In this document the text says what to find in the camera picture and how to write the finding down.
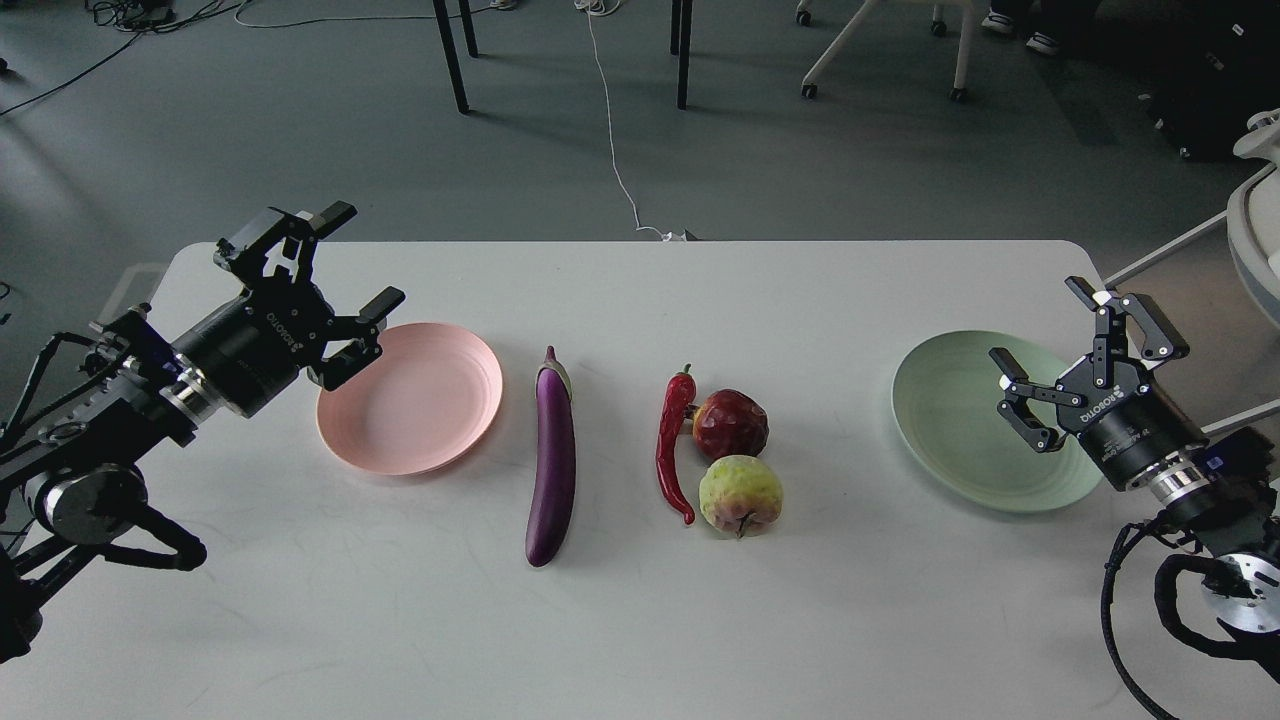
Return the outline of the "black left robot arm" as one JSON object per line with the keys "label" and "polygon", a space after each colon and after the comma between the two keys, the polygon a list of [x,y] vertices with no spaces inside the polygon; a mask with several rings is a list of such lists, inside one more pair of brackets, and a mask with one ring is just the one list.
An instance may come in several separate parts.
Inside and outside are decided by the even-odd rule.
{"label": "black left robot arm", "polygon": [[177,571],[205,562],[204,543],[150,505],[147,452],[188,445],[220,409],[255,415],[301,374],[338,389],[381,356],[379,334],[404,293],[387,287],[340,316],[312,278],[317,245],[355,214],[348,202],[317,215],[270,208],[219,240],[214,260],[241,292],[174,341],[141,304],[38,352],[3,423],[3,493],[47,536],[3,555],[4,660],[29,652],[42,607],[96,559]]}

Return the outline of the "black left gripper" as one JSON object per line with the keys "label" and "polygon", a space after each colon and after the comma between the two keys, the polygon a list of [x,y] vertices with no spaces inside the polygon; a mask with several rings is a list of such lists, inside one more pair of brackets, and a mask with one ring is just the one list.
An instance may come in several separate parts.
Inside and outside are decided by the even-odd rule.
{"label": "black left gripper", "polygon": [[[334,391],[381,356],[379,334],[404,292],[385,287],[356,315],[335,316],[312,281],[317,245],[356,214],[344,201],[317,215],[268,208],[215,243],[215,264],[241,282],[241,292],[172,347],[236,414],[257,414],[305,368],[312,383]],[[269,275],[276,246],[294,265]]]}

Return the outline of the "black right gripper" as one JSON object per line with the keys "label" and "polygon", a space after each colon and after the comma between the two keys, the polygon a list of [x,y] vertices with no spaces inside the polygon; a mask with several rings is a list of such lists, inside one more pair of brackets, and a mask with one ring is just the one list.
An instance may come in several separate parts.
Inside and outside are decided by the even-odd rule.
{"label": "black right gripper", "polygon": [[1065,370],[1057,389],[1029,382],[1007,348],[991,348],[1004,389],[997,413],[1033,451],[1048,454],[1065,439],[1028,402],[1059,405],[1059,425],[1076,437],[1115,489],[1132,489],[1156,462],[1210,443],[1155,382],[1155,370],[1185,357],[1190,346],[1148,295],[1094,290],[1079,275],[1068,277],[1065,286],[1094,314],[1091,351]]}

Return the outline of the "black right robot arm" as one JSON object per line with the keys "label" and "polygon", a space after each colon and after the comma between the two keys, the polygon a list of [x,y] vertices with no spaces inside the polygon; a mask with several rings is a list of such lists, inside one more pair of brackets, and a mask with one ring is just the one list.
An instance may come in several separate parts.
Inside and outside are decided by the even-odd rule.
{"label": "black right robot arm", "polygon": [[992,348],[1004,391],[997,410],[1033,451],[1059,451],[1073,437],[1115,489],[1148,489],[1158,502],[1153,518],[1117,533],[1103,566],[1100,616],[1123,684],[1152,717],[1166,719],[1120,657],[1117,574],[1144,538],[1165,544],[1170,555],[1155,573],[1153,601],[1166,633],[1206,656],[1276,676],[1274,445],[1249,419],[1201,429],[1158,386],[1156,369],[1189,347],[1151,297],[1096,290],[1078,275],[1065,283],[1094,316],[1089,351],[1042,386],[1007,348]]}

